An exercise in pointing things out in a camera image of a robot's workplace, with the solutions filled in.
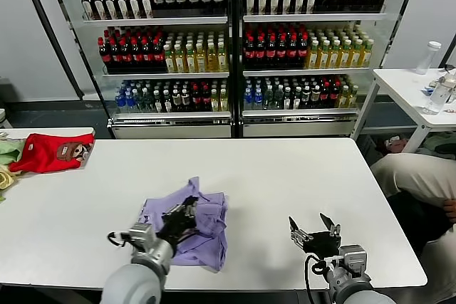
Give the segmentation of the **person's bare hand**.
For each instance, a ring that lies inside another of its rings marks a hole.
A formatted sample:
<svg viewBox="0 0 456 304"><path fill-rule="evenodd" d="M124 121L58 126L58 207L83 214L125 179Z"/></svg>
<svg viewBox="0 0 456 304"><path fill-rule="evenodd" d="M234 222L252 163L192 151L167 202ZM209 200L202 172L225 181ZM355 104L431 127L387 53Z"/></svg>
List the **person's bare hand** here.
<svg viewBox="0 0 456 304"><path fill-rule="evenodd" d="M450 220L451 223L456 223L456 200L455 199L446 199L443 202L443 209L445 211L446 217Z"/></svg>

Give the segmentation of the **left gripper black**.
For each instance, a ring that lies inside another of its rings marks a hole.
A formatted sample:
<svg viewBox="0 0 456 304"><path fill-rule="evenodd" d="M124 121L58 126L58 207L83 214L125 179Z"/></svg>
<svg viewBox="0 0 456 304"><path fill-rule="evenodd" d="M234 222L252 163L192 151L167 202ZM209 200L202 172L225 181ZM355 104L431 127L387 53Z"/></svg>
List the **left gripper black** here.
<svg viewBox="0 0 456 304"><path fill-rule="evenodd" d="M193 236L197 232L195 221L197 202L198 198L188 196L181 204L176 204L163 212L164 225L157 233L157 237L172 246L177 246Z"/></svg>

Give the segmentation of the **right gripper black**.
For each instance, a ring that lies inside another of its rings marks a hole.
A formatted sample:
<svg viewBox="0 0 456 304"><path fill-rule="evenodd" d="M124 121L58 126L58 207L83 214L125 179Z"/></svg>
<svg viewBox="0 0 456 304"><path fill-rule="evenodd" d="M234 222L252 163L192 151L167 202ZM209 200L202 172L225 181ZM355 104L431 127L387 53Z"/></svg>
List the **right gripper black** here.
<svg viewBox="0 0 456 304"><path fill-rule="evenodd" d="M321 220L328 231L306 233L300 229L293 218L289 217L291 240L306 253L313 253L318 258L329 258L337 256L341 246L341 226L323 213L320 213Z"/></svg>

